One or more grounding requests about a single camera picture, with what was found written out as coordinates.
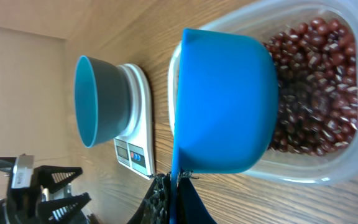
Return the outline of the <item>blue plastic measuring scoop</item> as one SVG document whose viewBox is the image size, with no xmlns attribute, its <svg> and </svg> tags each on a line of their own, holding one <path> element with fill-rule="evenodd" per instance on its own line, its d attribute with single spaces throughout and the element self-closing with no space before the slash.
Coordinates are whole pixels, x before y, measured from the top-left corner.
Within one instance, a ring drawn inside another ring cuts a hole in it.
<svg viewBox="0 0 358 224">
<path fill-rule="evenodd" d="M 246 35 L 182 33 L 173 141 L 170 222 L 184 172 L 236 174 L 266 151 L 278 114 L 273 59 Z"/>
</svg>

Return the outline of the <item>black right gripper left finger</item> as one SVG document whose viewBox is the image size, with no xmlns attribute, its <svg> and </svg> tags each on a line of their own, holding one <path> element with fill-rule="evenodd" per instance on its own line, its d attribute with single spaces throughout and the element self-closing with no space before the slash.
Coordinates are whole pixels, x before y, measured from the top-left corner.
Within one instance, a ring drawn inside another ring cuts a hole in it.
<svg viewBox="0 0 358 224">
<path fill-rule="evenodd" d="M 171 176 L 157 174 L 139 208 L 127 224 L 168 224 L 170 213 Z"/>
</svg>

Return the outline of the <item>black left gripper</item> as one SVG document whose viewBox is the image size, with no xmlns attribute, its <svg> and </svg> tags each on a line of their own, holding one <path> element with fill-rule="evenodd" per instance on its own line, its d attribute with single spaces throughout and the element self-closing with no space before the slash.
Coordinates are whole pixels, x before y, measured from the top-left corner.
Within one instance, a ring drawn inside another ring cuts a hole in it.
<svg viewBox="0 0 358 224">
<path fill-rule="evenodd" d="M 79 177 L 80 167 L 40 166 L 35 169 L 40 185 L 9 189 L 0 200 L 0 223 L 69 223 L 91 201 L 88 193 L 44 200 L 43 191 L 54 194 Z"/>
</svg>

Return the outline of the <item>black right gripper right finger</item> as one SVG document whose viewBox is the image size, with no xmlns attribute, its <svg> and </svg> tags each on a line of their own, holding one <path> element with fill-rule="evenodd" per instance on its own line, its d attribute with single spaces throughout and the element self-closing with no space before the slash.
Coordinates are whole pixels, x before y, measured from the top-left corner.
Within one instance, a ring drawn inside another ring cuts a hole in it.
<svg viewBox="0 0 358 224">
<path fill-rule="evenodd" d="M 193 172 L 184 170 L 178 176 L 176 222 L 179 224 L 216 224 L 191 183 Z"/>
</svg>

